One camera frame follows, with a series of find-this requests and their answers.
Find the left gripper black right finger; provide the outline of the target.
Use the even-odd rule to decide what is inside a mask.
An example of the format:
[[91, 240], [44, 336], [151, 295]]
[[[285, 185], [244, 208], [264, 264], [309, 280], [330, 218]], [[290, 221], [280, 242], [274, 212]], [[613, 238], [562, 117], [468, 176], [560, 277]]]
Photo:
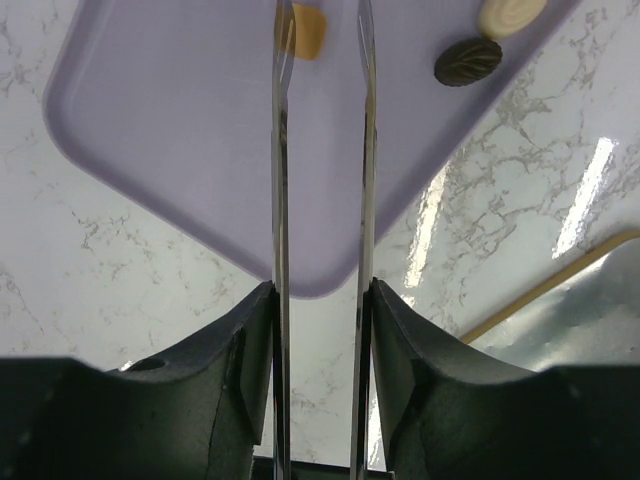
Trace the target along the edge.
[[635, 479], [639, 370], [532, 372], [371, 286], [373, 357], [388, 469], [398, 479]]

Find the tan round chocolate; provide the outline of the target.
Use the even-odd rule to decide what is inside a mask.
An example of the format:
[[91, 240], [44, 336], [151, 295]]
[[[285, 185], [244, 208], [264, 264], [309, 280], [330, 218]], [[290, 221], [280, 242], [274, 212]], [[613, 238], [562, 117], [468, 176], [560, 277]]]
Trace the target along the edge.
[[[301, 60], [313, 61], [319, 58], [324, 46], [328, 21], [325, 14], [316, 5], [306, 3], [292, 3], [295, 16], [295, 57]], [[291, 47], [291, 38], [288, 33], [291, 14], [286, 13], [282, 5], [276, 9], [276, 21], [283, 20], [284, 31], [274, 31], [274, 39], [277, 48], [284, 52]]]

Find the dark metal tin lid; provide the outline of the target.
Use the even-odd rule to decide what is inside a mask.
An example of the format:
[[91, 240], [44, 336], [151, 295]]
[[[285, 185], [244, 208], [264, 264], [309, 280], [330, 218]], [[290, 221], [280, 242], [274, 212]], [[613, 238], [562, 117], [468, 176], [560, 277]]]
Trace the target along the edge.
[[461, 336], [506, 363], [639, 364], [639, 233], [616, 234]]

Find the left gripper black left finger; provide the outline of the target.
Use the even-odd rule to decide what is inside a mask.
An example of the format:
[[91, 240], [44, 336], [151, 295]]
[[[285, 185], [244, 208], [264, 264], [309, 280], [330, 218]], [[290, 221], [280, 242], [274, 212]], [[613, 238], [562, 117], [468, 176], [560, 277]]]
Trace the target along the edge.
[[247, 479], [262, 438], [274, 287], [124, 370], [1, 362], [5, 479]]

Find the dark oval chocolate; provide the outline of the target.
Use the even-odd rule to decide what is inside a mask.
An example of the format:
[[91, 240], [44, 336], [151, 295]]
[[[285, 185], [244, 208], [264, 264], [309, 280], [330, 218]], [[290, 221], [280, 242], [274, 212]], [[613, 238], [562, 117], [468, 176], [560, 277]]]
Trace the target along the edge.
[[494, 40], [469, 38], [453, 44], [438, 56], [434, 76], [448, 87], [468, 86], [491, 75], [502, 59], [502, 48]]

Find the metal tongs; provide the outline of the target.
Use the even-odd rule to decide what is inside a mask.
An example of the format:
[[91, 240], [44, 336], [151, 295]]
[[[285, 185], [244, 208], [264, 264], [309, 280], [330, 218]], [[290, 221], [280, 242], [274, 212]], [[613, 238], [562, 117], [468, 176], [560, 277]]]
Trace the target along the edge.
[[273, 281], [273, 475], [291, 468], [290, 300], [320, 296], [357, 278], [349, 475], [367, 475], [371, 305], [376, 219], [377, 66], [374, 15], [367, 1], [327, 1], [334, 18], [317, 64], [274, 39], [271, 72]]

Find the cream oval chocolate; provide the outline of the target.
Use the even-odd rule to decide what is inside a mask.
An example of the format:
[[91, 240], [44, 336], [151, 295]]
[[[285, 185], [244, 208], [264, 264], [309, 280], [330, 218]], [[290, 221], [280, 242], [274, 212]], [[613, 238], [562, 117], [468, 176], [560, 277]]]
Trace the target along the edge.
[[490, 39], [511, 36], [533, 22], [546, 0], [486, 0], [478, 15], [479, 31]]

